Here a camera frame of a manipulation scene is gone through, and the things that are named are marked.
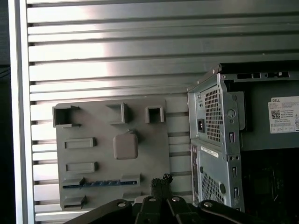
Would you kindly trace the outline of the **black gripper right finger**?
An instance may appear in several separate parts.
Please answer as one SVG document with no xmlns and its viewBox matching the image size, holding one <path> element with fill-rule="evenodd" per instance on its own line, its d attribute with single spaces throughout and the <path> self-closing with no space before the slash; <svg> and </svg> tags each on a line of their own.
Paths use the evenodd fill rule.
<svg viewBox="0 0 299 224">
<path fill-rule="evenodd" d="M 238 210 L 213 200 L 204 200 L 197 206 L 188 204 L 183 198 L 174 196 L 169 188 L 170 174 L 162 178 L 166 207 L 170 210 L 174 224 L 246 224 L 248 218 Z"/>
</svg>

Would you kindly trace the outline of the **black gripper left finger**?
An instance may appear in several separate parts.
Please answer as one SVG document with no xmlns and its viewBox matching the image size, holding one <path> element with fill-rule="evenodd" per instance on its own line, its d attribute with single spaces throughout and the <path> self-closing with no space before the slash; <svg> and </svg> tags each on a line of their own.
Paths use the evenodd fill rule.
<svg viewBox="0 0 299 224">
<path fill-rule="evenodd" d="M 151 195 L 142 203 L 132 205 L 124 199 L 117 199 L 85 213 L 82 224 L 157 224 L 163 202 L 165 179 L 151 181 Z"/>
</svg>

